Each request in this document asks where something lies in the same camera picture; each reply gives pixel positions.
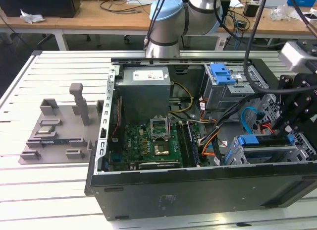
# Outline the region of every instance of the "blue latch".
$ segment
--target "blue latch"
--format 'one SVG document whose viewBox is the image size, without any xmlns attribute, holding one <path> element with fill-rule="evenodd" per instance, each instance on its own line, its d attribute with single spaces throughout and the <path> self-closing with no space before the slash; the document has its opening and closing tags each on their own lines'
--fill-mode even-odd
<svg viewBox="0 0 317 230">
<path fill-rule="evenodd" d="M 253 134 L 251 135 L 240 135 L 238 137 L 238 141 L 240 145 L 253 145 L 259 144 L 257 137 Z"/>
<path fill-rule="evenodd" d="M 236 80 L 232 79 L 230 71 L 222 63 L 210 64 L 210 70 L 218 85 L 234 85 Z"/>
<path fill-rule="evenodd" d="M 288 138 L 290 144 L 294 144 L 295 143 L 295 137 L 292 134 L 288 134 L 287 138 Z"/>
</svg>

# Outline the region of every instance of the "desk leg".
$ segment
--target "desk leg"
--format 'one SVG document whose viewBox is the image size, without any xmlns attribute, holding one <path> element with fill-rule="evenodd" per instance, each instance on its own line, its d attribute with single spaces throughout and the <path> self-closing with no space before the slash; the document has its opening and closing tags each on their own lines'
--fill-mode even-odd
<svg viewBox="0 0 317 230">
<path fill-rule="evenodd" d="M 220 33 L 218 35 L 218 40 L 216 42 L 216 47 L 214 48 L 215 51 L 222 51 L 224 45 L 226 44 L 228 38 L 228 34 Z"/>
<path fill-rule="evenodd" d="M 100 35 L 99 35 L 99 34 L 96 34 L 95 37 L 96 37 L 97 47 L 100 47 L 100 46 L 101 46 Z"/>
<path fill-rule="evenodd" d="M 13 43 L 9 33 L 0 33 L 0 36 L 4 40 L 5 43 L 7 43 L 7 44 Z"/>
<path fill-rule="evenodd" d="M 60 51 L 68 51 L 68 44 L 65 38 L 65 34 L 61 30 L 58 30 L 55 32 L 55 38 L 57 41 L 57 45 Z"/>
</svg>

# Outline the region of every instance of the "sticker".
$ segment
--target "sticker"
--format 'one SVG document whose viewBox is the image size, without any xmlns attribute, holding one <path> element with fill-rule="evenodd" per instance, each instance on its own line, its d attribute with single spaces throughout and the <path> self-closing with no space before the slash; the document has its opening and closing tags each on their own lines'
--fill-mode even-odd
<svg viewBox="0 0 317 230">
<path fill-rule="evenodd" d="M 53 141 L 42 141 L 41 143 L 42 143 L 42 144 L 54 144 Z"/>
<path fill-rule="evenodd" d="M 201 110 L 205 110 L 205 103 L 204 103 L 204 102 L 201 102 L 201 103 L 200 103 L 200 109 L 201 109 Z"/>
<path fill-rule="evenodd" d="M 213 161 L 217 166 L 220 166 L 220 160 L 217 157 L 214 157 Z"/>
<path fill-rule="evenodd" d="M 135 70 L 133 80 L 164 80 L 162 70 Z"/>
<path fill-rule="evenodd" d="M 220 141 L 220 142 L 221 142 L 221 145 L 219 145 L 219 147 L 227 147 L 228 146 L 227 141 Z"/>
<path fill-rule="evenodd" d="M 233 79 L 242 79 L 242 76 L 240 74 L 231 75 Z"/>
</svg>

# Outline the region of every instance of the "yellow wire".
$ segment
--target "yellow wire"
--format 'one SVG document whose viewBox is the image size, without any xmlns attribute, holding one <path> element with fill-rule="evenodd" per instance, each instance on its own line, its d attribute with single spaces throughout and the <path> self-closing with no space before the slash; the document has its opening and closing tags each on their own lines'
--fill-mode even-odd
<svg viewBox="0 0 317 230">
<path fill-rule="evenodd" d="M 192 96 L 192 94 L 183 85 L 181 85 L 178 82 L 174 82 L 174 83 L 179 85 L 180 87 L 182 87 L 187 92 L 187 94 L 189 94 L 189 96 L 190 96 L 190 104 L 189 104 L 189 106 L 187 108 L 184 108 L 184 109 L 181 109 L 181 110 L 169 111 L 169 113 L 181 113 L 181 112 L 184 112 L 186 110 L 189 110 L 192 107 L 192 105 L 193 105 L 193 98 L 194 97 Z"/>
</svg>

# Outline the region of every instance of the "green motherboard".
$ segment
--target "green motherboard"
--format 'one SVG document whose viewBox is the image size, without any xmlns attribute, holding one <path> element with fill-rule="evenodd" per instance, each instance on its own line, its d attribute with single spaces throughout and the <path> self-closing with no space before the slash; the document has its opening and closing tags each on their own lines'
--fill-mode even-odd
<svg viewBox="0 0 317 230">
<path fill-rule="evenodd" d="M 119 153 L 112 153 L 110 163 L 114 171 L 132 170 L 134 164 L 149 162 L 178 162 L 183 167 L 177 125 L 171 123 L 170 138 L 153 138 L 151 125 L 126 125 L 124 129 L 123 149 Z M 197 124 L 191 125 L 195 142 L 200 138 Z M 166 133 L 162 124 L 153 125 L 153 133 Z"/>
</svg>

